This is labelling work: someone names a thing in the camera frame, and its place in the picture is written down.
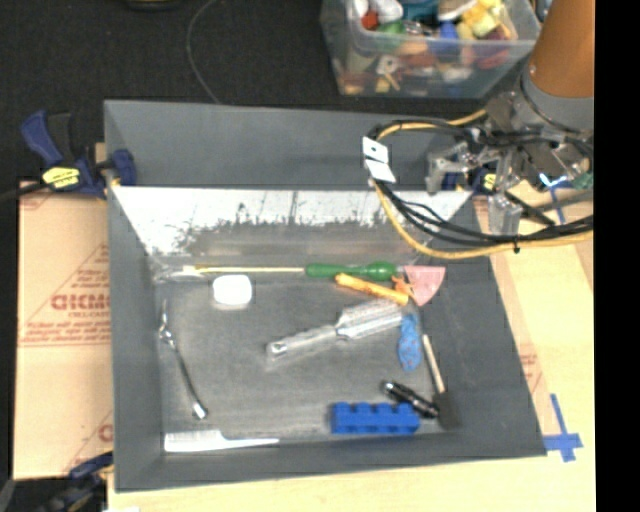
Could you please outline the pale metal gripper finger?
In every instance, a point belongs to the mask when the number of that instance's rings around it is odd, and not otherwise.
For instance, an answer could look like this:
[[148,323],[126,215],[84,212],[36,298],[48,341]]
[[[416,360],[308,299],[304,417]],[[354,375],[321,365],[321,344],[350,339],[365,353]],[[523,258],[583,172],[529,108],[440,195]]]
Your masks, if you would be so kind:
[[471,153],[466,142],[431,152],[427,157],[426,190],[429,194],[454,191],[466,186],[471,171]]
[[513,153],[513,150],[507,150],[499,157],[493,192],[488,199],[489,230],[494,235],[516,235],[519,229],[522,207],[507,197],[517,183],[512,171]]

